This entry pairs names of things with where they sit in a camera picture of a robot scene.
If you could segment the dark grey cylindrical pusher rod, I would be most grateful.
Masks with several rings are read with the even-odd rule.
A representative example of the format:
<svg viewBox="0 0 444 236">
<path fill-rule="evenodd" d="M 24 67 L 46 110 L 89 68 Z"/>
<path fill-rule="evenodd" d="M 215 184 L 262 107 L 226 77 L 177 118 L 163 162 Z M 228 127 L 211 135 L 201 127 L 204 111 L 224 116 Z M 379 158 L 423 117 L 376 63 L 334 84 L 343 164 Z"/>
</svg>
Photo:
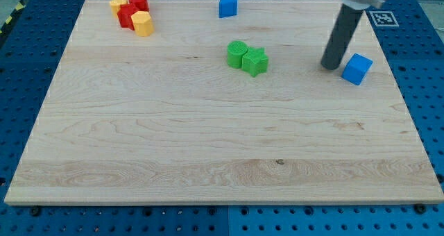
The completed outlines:
<svg viewBox="0 0 444 236">
<path fill-rule="evenodd" d="M 335 70 L 341 64 L 363 10 L 355 10 L 350 6 L 341 5 L 334 28 L 321 58 L 321 65 L 328 70 Z"/>
</svg>

